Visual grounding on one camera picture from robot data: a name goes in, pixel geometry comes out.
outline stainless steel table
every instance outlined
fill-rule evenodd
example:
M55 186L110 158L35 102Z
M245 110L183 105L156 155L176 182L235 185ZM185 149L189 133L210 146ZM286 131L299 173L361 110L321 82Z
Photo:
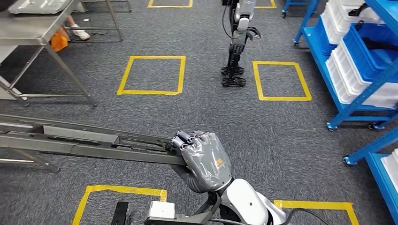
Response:
M39 48L25 64L21 72L15 77L9 86L0 82L0 87L8 91L23 105L28 105L23 97L85 97L91 105L95 106L91 96L78 78L72 73L59 55L51 48L49 41L54 33L63 25L64 21L76 8L79 0L70 0L66 8L54 15L11 15L7 11L0 13L0 45L38 45ZM72 94L18 94L12 88L19 81L28 67L37 58L39 53L46 49L47 52L60 64L66 74L72 79L82 93Z

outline person's leg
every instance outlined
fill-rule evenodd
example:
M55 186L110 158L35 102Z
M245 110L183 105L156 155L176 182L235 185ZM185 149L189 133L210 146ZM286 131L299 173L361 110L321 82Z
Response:
M67 17L67 21L70 27L78 28L79 26L75 23L75 20L71 15ZM90 35L85 30L72 30L73 34L78 36L83 41L86 41L90 38Z
M69 34L68 34L68 33L66 32L66 30L63 28L63 26L61 26L61 27L58 29L58 32L60 32L63 36L66 37L66 39L68 39L68 41L70 41Z

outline gray robot hand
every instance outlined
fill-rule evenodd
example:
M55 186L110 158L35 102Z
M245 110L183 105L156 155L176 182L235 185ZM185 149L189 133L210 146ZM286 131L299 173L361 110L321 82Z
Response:
M192 191L217 191L232 180L230 159L215 133L178 131L171 142L187 163L172 168Z

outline gray carpet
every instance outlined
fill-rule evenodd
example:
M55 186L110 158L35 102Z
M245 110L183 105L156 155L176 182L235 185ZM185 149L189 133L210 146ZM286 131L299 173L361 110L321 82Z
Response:
M125 41L118 42L117 33L110 31L93 36L91 46L72 43L60 52L98 103L97 108L90 108L84 99L32 99L26 108L2 100L1 113L165 137L180 129L214 131L230 155L233 175L248 180L269 199L353 202L361 225L393 224L366 163L348 167L341 162L343 155L383 132L345 128L331 133L325 128L337 110L310 52L291 44L304 7L292 7L285 19L280 17L280 1L276 1L277 9L256 10L253 26L262 32L263 39L248 43L242 55L240 64L246 69L247 85L224 89L220 70L226 64L229 39L221 27L220 1L194 0L192 8L167 9L146 8L147 0L131 3L132 13L125 4L114 4ZM165 5L175 3L169 0ZM105 5L87 7L92 11L89 15L74 14L80 25L112 25ZM19 47L3 62L0 75L12 79L24 64L19 58L29 58L32 51ZM131 55L186 55L183 92L176 96L116 95ZM254 60L299 63L312 101L259 101ZM175 90L178 65L177 60L137 60L126 89ZM291 67L261 66L260 77L264 95L303 95ZM46 52L39 55L17 88L36 93L74 89ZM59 165L61 171L52 174L34 166L1 165L2 224L71 224L85 187L95 184L166 189L168 201L177 203L176 209L186 214L192 214L206 198L189 191L165 165L42 156ZM81 224L110 224L117 201L130 202L133 224L142 224L152 199L95 193L89 198ZM350 224L342 211L317 212L331 225ZM320 224L306 214L297 215L294 221L298 225Z

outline yellow tape square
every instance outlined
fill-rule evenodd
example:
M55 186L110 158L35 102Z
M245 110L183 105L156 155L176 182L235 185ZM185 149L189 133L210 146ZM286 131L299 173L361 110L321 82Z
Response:
M142 187L127 187L127 186L115 186L115 185L93 185L87 186L86 192L84 193L82 199L80 200L79 206L76 210L75 218L73 219L72 225L79 225L80 220L83 216L84 208L86 207L86 203L88 200L88 196L91 192L95 191L105 191L111 190L119 193L127 193L127 194L137 194L137 195L151 195L151 196L159 196L161 202L165 202L167 200L167 191L161 189L152 189L152 188L142 188Z
M276 8L275 0L270 0L271 6L255 6L254 8Z
M278 208L304 208L313 210L345 210L352 225L359 225L358 219L355 215L352 202L311 202L311 201L288 201L288 200L274 200L274 205Z
M168 91L168 90L125 90L124 86L126 85L127 78L129 77L131 66L133 65L134 60L180 60L180 72L178 75L178 86L177 91ZM142 95L178 95L183 92L184 85L184 70L185 70L185 56L163 56L163 55L152 55L152 56L144 56L144 55L132 55L130 56L129 62L127 63L127 67L124 71L122 81L120 82L119 89L117 90L117 95L122 94L142 94Z
M259 67L258 65L287 65L294 66L296 72L298 74L298 78L300 79L301 86L303 87L303 91L305 93L305 97L266 97L263 95ZM259 96L260 101L311 101L311 93L308 89L307 83L304 79L303 72L300 69L300 65L296 62L277 62L277 61L253 61L253 71L254 71L254 79L256 81L257 94Z
M193 0L188 0L187 6L154 6L153 1L154 0L149 0L147 8L192 8L193 5Z

